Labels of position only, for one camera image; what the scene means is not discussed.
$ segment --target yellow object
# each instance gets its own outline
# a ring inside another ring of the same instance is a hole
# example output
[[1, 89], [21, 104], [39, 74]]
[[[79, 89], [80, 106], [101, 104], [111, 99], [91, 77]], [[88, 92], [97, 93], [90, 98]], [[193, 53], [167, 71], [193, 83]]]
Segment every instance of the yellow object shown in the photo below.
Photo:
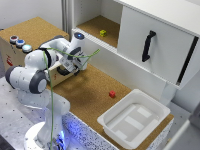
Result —
[[101, 35], [102, 37], [105, 37], [105, 36], [107, 35], [107, 32], [106, 32], [105, 30], [101, 30], [101, 31], [100, 31], [100, 35]]

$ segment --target brown box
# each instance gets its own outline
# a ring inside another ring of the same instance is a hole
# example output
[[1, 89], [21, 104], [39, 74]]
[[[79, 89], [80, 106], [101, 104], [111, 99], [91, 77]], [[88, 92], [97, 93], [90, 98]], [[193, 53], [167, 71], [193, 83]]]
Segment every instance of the brown box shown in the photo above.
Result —
[[[2, 30], [0, 31], [0, 51], [5, 70], [10, 66], [25, 65], [24, 58], [26, 54], [21, 49], [17, 49], [15, 45], [10, 44], [10, 36], [12, 35], [17, 35], [20, 39], [25, 40], [26, 44], [32, 46], [33, 50], [56, 35], [62, 35], [69, 40], [69, 35], [66, 32], [39, 17]], [[50, 68], [53, 86], [71, 76], [71, 74], [68, 76], [60, 75], [56, 70], [57, 67]]]

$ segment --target cabinet door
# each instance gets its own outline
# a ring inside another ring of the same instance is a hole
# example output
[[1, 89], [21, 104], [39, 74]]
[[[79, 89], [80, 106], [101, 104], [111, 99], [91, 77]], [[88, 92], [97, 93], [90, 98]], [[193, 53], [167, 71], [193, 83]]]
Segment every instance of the cabinet door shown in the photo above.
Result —
[[[149, 52], [143, 62], [142, 54], [147, 36], [154, 31]], [[177, 84], [194, 36], [138, 11], [124, 6], [119, 34], [119, 54], [152, 73]]]

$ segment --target brown work surface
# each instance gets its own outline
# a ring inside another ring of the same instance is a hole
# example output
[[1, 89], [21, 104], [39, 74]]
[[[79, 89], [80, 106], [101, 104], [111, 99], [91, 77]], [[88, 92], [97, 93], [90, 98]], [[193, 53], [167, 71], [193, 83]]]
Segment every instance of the brown work surface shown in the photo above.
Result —
[[[99, 38], [100, 40], [117, 47], [119, 38], [120, 24], [115, 23], [103, 16], [98, 16], [90, 21], [87, 21], [77, 26], [81, 30]], [[107, 36], [100, 36], [100, 31], [106, 30]]]
[[[63, 81], [55, 86], [53, 90], [69, 100], [72, 113], [116, 145], [120, 150], [123, 149], [104, 133], [103, 127], [97, 122], [97, 118], [130, 93], [131, 89], [89, 64], [85, 71], [80, 72], [76, 77], [72, 76], [68, 80]], [[115, 98], [108, 96], [111, 90], [116, 92]], [[137, 150], [145, 150], [172, 119], [173, 116], [169, 115]]]
[[10, 36], [12, 35], [17, 35], [20, 39], [24, 39], [26, 44], [32, 46], [33, 50], [56, 35], [69, 36], [66, 32], [40, 17], [27, 20], [0, 31], [0, 36], [7, 42], [10, 42]]

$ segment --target small red block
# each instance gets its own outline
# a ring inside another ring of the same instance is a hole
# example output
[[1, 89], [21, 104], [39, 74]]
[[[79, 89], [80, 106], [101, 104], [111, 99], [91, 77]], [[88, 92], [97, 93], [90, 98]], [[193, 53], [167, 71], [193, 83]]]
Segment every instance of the small red block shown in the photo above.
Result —
[[110, 91], [109, 96], [114, 98], [115, 97], [115, 91]]

